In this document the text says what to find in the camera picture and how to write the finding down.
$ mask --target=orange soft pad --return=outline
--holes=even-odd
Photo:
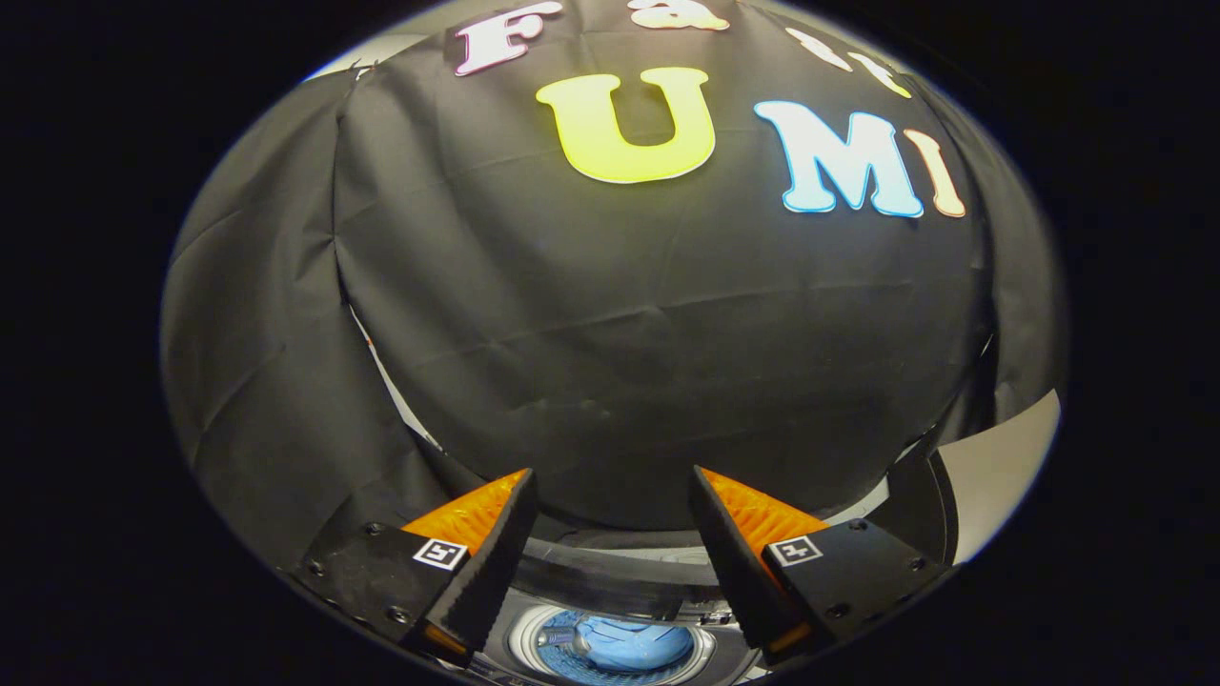
[[[759,564],[762,565],[762,569],[766,570],[772,580],[775,580],[775,575],[771,574],[766,563],[762,561],[762,549],[769,543],[795,538],[797,536],[828,527],[825,521],[805,514],[787,503],[776,500],[761,491],[755,491],[744,483],[733,481],[714,471],[708,471],[703,468],[699,469],[703,470],[708,483],[720,496],[720,502],[725,504],[725,509],[733,518],[733,524],[741,531],[745,544],[754,552],[754,555],[759,559]]]
[[[481,486],[407,524],[403,531],[466,546],[473,555],[492,532],[512,488],[525,474],[526,470],[521,470]]]

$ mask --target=letter u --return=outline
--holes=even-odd
[[[559,143],[576,171],[608,183],[640,183],[682,176],[711,156],[716,134],[699,85],[708,74],[687,67],[659,67],[639,74],[661,88],[673,138],[658,145],[633,145],[619,131],[610,93],[622,83],[612,74],[590,74],[544,85],[536,95],[555,111]]]

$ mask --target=letter m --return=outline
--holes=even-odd
[[[866,112],[854,112],[848,123],[847,143],[817,115],[797,103],[769,100],[754,106],[758,116],[775,125],[788,156],[792,188],[783,204],[794,212],[828,212],[834,194],[822,186],[819,166],[838,187],[853,210],[864,206],[869,177],[876,181],[872,206],[883,215],[917,217],[924,204],[911,190],[906,167],[894,143],[894,127]]]

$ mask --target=sticker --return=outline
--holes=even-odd
[[[554,15],[562,9],[559,2],[538,2],[459,31],[458,35],[466,39],[466,61],[459,65],[454,73],[466,76],[525,55],[529,49],[525,45],[514,45],[509,38],[514,35],[536,38],[542,33],[542,17],[538,15]]]
[[[661,89],[673,117],[673,138],[633,145],[619,131],[610,93],[614,74],[590,74],[542,87],[536,98],[555,111],[559,143],[576,171],[606,183],[640,183],[682,176],[708,161],[716,146],[700,84],[708,74],[687,67],[658,67],[639,74]]]
[[[787,541],[780,541],[778,543],[771,543],[767,548],[771,548],[771,554],[775,555],[775,559],[780,560],[782,566],[808,563],[822,557],[822,552],[817,549],[817,546],[814,546],[814,542],[808,536],[798,536]]]
[[[439,538],[428,538],[428,542],[420,548],[420,552],[415,553],[412,559],[453,571],[465,554],[466,546],[440,541]]]
[[[944,157],[941,156],[941,144],[931,135],[908,128],[903,132],[911,143],[919,148],[919,154],[924,157],[927,173],[932,177],[932,204],[938,212],[947,217],[966,216],[966,205],[958,198],[958,189],[953,187],[953,178],[949,177],[949,168],[944,166]]]
[[[886,88],[893,90],[894,93],[902,95],[903,98],[911,96],[909,90],[894,83],[894,74],[889,73],[889,70],[878,65],[877,62],[874,62],[871,57],[866,57],[859,52],[848,52],[847,56],[864,65],[864,68],[869,70],[869,73],[871,73]]]
[[[843,57],[836,55],[834,50],[831,50],[830,45],[822,43],[821,40],[817,40],[816,38],[809,35],[808,33],[797,31],[794,28],[786,28],[783,31],[788,32],[788,35],[799,40],[800,45],[804,46],[805,50],[809,50],[814,55],[817,55],[824,61],[830,62],[845,72],[852,71],[852,65],[847,63],[847,60],[844,60]]]
[[[869,177],[876,182],[871,201],[883,215],[917,217],[924,204],[915,197],[906,167],[894,143],[894,127],[867,112],[853,112],[848,120],[847,143],[809,107],[798,103],[767,100],[754,112],[775,125],[780,133],[792,188],[783,205],[794,212],[828,212],[834,193],[822,186],[819,167],[834,182],[853,210],[864,206]]]
[[[631,21],[644,28],[705,28],[725,31],[728,22],[694,0],[631,0]]]

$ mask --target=screw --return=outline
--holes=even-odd
[[[399,624],[406,624],[411,621],[411,614],[404,610],[403,608],[395,605],[386,608],[386,616],[388,616],[390,621],[396,621]]]

